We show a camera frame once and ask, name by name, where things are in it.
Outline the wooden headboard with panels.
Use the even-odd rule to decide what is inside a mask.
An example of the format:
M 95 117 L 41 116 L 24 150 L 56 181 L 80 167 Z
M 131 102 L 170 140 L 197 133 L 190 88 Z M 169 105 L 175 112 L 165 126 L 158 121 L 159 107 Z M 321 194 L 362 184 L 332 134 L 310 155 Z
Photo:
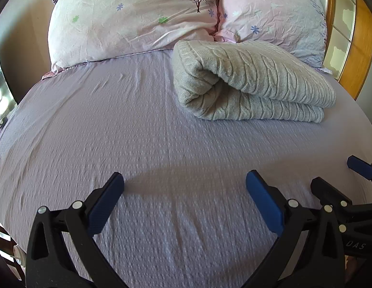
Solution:
M 327 21 L 324 66 L 356 100 L 372 64 L 372 11 L 364 0 L 320 0 Z

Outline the right pink floral pillow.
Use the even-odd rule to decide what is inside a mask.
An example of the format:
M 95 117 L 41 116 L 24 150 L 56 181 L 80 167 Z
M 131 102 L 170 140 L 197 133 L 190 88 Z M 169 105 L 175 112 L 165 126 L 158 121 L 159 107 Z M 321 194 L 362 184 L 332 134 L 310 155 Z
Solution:
M 327 22 L 320 0 L 219 0 L 217 42 L 261 40 L 323 70 Z

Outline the dark bedside furniture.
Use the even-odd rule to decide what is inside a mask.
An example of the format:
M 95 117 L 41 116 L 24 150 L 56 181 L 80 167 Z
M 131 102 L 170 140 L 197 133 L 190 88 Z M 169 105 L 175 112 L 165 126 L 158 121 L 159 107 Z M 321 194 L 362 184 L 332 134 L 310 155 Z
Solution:
M 12 91 L 8 86 L 6 78 L 0 63 L 0 134 L 2 133 L 5 125 L 8 123 L 9 118 L 17 108 L 18 104 L 13 98 Z

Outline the lavender bed sheet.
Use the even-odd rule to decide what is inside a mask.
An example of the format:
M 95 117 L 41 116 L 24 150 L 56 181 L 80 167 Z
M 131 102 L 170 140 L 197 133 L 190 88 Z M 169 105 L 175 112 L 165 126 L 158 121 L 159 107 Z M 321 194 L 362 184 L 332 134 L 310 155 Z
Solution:
M 331 76 L 320 124 L 207 121 L 182 108 L 170 51 L 89 63 L 36 83 L 0 135 L 0 222 L 23 248 L 38 207 L 65 209 L 119 172 L 125 190 L 96 243 L 129 287 L 241 287 L 269 251 L 245 187 L 257 170 L 286 198 L 319 207 L 321 177 L 354 204 L 372 185 L 372 124 Z

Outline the pink floral pillow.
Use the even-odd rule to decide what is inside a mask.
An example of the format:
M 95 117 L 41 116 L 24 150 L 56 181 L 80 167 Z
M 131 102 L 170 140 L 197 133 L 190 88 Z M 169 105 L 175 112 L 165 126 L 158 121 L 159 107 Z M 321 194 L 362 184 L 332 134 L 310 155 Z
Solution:
M 52 73 L 86 62 L 213 40 L 217 0 L 52 0 Z
M 261 40 L 323 70 L 327 22 L 320 0 L 219 0 L 217 42 Z

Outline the left pink floral pillow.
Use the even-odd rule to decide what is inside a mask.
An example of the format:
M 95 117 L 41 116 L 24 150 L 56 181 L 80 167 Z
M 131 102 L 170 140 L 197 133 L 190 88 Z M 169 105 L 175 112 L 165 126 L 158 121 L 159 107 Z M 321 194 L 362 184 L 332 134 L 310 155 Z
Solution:
M 86 62 L 213 40 L 217 0 L 52 0 L 52 73 Z

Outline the beige cable-knit sweater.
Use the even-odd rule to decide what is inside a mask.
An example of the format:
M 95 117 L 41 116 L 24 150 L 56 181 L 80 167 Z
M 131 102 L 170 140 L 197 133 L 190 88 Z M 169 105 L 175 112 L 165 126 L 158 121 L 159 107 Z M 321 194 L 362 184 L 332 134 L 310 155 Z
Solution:
M 172 53 L 178 101 L 204 120 L 319 123 L 336 103 L 325 77 L 264 41 L 181 40 Z

